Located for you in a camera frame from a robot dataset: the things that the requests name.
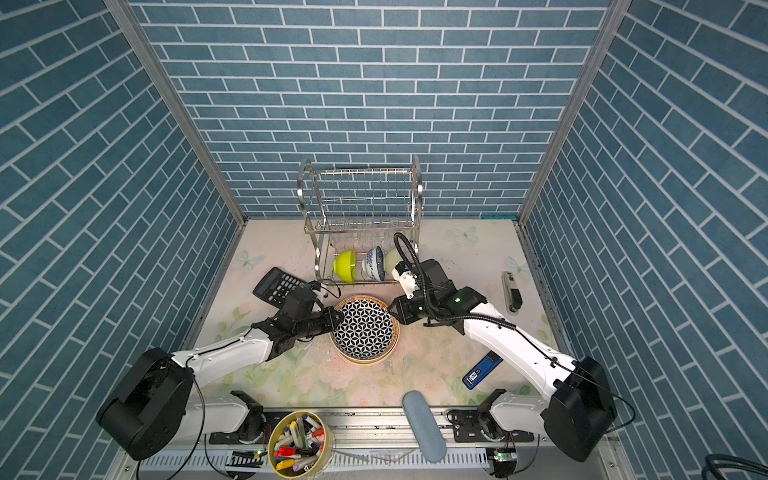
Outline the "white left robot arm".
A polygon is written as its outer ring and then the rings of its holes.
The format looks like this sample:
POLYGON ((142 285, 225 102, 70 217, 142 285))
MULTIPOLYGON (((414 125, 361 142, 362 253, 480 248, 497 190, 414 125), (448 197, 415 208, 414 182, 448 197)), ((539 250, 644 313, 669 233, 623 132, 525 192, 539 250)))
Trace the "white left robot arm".
POLYGON ((205 433, 234 432, 256 409, 249 396, 208 408, 194 404, 202 388, 249 365, 278 358, 299 340, 338 330, 344 314, 324 306, 314 292, 290 292, 278 312, 243 333, 211 345, 168 353, 144 352, 114 387, 95 416, 96 423, 131 458, 145 460, 174 440, 205 433))

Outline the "blue floral white bowl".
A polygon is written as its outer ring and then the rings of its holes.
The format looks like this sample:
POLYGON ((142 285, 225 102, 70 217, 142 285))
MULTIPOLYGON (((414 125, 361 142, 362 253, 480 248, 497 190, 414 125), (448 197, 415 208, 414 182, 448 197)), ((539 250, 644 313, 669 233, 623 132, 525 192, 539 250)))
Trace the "blue floral white bowl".
POLYGON ((386 280, 384 251, 380 246, 370 249, 364 257, 363 278, 366 281, 383 282, 386 280))

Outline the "white patterned large bowl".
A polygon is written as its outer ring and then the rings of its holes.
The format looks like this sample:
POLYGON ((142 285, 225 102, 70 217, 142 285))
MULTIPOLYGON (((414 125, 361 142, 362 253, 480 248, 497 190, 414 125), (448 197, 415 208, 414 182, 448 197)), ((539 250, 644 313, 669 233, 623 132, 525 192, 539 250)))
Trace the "white patterned large bowl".
POLYGON ((383 361, 395 349, 400 325, 382 300, 354 295, 334 307, 343 317, 331 337, 334 346, 348 361, 371 365, 383 361))

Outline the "pale green small bowl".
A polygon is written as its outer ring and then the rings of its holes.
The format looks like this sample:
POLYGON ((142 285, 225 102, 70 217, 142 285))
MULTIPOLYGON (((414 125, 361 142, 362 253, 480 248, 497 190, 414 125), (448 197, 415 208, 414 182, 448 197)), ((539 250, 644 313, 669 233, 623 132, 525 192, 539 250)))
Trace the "pale green small bowl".
POLYGON ((391 250, 385 253, 384 269, 385 269, 385 277, 387 279, 393 278, 392 271, 401 261, 402 261, 401 255, 396 248, 392 248, 391 250))

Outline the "lime green small bowl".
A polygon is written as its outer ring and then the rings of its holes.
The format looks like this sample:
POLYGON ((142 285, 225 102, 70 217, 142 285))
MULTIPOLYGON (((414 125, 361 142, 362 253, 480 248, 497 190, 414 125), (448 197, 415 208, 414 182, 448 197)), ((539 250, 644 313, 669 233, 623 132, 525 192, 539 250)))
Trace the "lime green small bowl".
POLYGON ((356 281, 356 262, 357 255, 354 250, 343 251, 334 260, 335 275, 345 283, 354 283, 356 281))

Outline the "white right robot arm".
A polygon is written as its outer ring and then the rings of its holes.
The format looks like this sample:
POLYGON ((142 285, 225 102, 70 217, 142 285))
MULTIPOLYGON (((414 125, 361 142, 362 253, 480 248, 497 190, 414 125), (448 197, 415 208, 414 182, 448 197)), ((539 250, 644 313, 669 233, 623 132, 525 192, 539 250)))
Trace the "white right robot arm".
POLYGON ((422 321, 430 327, 452 327, 494 352, 539 392, 541 402, 528 412, 511 393, 495 397, 488 414, 496 426, 545 436, 575 461, 589 457, 617 417, 599 362, 591 357, 576 360, 547 346, 475 289, 456 288, 434 259, 419 265, 401 261, 392 277, 403 290, 390 305, 401 324, 422 321))

